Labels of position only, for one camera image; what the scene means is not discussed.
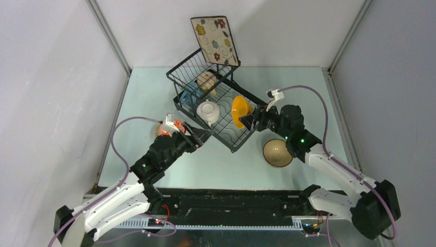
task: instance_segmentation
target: light blue table surface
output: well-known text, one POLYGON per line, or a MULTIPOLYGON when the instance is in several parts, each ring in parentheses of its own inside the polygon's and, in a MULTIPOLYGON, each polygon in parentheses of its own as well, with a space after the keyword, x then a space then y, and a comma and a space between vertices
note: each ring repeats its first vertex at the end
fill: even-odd
MULTIPOLYGON (((174 106, 175 89, 172 81, 166 77, 168 70, 170 68, 133 69, 117 122, 131 116, 162 120, 168 112, 172 112, 177 118, 194 123, 174 106)), ((341 159, 347 160, 321 68, 240 67, 235 71, 234 79, 265 102, 268 102, 265 92, 273 87, 313 87, 327 103, 327 147, 341 159)), ((278 109, 286 103, 299 105, 306 128, 322 139, 324 111, 317 96, 304 89, 289 90, 285 92, 285 99, 279 103, 278 109)), ((154 123, 145 120, 132 120, 119 128, 114 138, 115 146, 129 165, 133 165, 147 152, 154 140, 154 128, 154 123)), ((256 132, 235 153, 231 153, 226 146, 211 137, 194 153, 182 155, 155 185, 193 189, 301 190, 318 184, 325 189, 339 189, 334 181, 298 159, 294 159, 284 168, 269 166, 263 158, 262 146, 267 140, 277 137, 270 131, 256 132)), ((124 172, 123 163, 110 148, 99 186, 114 184, 124 172)))

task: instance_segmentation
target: dish rack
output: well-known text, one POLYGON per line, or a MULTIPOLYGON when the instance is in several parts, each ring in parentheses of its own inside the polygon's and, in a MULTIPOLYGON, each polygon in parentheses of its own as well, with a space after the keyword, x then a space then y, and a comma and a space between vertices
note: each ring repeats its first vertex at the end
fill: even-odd
POLYGON ((236 96, 244 97, 255 108, 266 105, 264 101, 240 87, 233 80, 233 72, 239 66, 218 65, 206 62, 201 48, 181 61, 167 72, 167 77, 173 81, 176 90, 174 104, 176 108, 203 128, 213 130, 213 135, 226 145, 231 152, 236 152, 252 135, 247 128, 237 128, 231 117, 231 107, 236 96), (211 72, 217 82, 206 91, 201 90, 196 81, 203 72, 211 72), (197 115, 197 106, 209 100, 220 108, 218 121, 210 127, 197 115))

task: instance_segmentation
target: white cup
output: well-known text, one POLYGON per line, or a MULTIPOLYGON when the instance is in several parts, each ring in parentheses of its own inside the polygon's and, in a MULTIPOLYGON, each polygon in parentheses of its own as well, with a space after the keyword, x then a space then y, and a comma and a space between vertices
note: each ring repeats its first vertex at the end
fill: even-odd
POLYGON ((220 117, 220 108, 215 102, 206 99, 205 102, 197 107, 197 114, 210 127, 213 123, 218 121, 218 118, 220 117))

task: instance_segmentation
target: white bracket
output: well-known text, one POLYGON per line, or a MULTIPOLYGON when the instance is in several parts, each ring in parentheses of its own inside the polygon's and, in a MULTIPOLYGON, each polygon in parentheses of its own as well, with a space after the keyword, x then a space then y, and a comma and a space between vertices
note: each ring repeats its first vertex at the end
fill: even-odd
POLYGON ((177 126, 174 124, 174 114, 168 113, 162 122, 162 129, 170 133, 171 135, 174 132, 179 132, 180 130, 177 128, 177 126))
POLYGON ((269 111, 269 109, 272 106, 276 105, 277 102, 284 99, 284 97, 285 97, 283 92, 279 92, 278 89, 270 89, 270 90, 266 91, 266 95, 268 95, 268 97, 269 97, 269 103, 268 103, 268 106, 266 107, 266 111, 269 111))
MULTIPOLYGON (((334 161, 331 160, 332 155, 330 153, 325 154, 322 144, 314 145, 311 151, 306 154, 306 163, 321 171, 327 175, 335 184, 337 184, 352 200, 359 200, 362 192, 368 193, 370 189, 365 186, 361 180, 358 180, 355 176, 351 175, 348 171, 340 167, 334 161)), ((348 166, 350 170, 358 174, 368 182, 373 188, 375 180, 365 176, 361 172, 357 171, 353 167, 349 166, 345 161, 335 156, 335 159, 348 166)))
POLYGON ((319 188, 309 197, 312 207, 319 211, 327 211, 351 221, 350 208, 355 207, 357 200, 319 188))
POLYGON ((144 185, 139 184, 138 180, 139 178, 134 173, 130 172, 126 181, 121 186, 117 187, 117 184, 120 181, 119 180, 115 185, 105 189, 97 196, 93 197, 91 200, 83 203, 80 206, 75 207, 72 213, 73 215, 83 212, 86 217, 85 232, 88 233, 93 228, 95 228, 96 224, 101 221, 101 219, 107 216, 120 204, 127 201, 129 198, 132 198, 133 196, 142 193, 144 191, 144 185), (97 205, 90 208, 88 211, 83 211, 86 206, 102 198, 105 194, 107 194, 107 192, 109 192, 113 188, 117 188, 117 190, 105 199, 103 199, 97 205))
POLYGON ((108 217, 103 218, 97 223, 94 233, 94 241, 97 241, 103 234, 122 222, 146 212, 150 207, 147 197, 140 193, 118 206, 108 217))

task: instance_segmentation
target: yellow funnel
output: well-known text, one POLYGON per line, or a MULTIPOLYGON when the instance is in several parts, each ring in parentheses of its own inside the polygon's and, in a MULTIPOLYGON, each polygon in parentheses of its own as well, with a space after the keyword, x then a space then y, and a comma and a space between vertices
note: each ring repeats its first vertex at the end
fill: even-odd
POLYGON ((236 96, 232 104, 232 119, 234 125, 239 129, 244 128, 244 124, 239 121, 240 117, 246 116, 253 112, 253 107, 248 104, 242 96, 236 96))

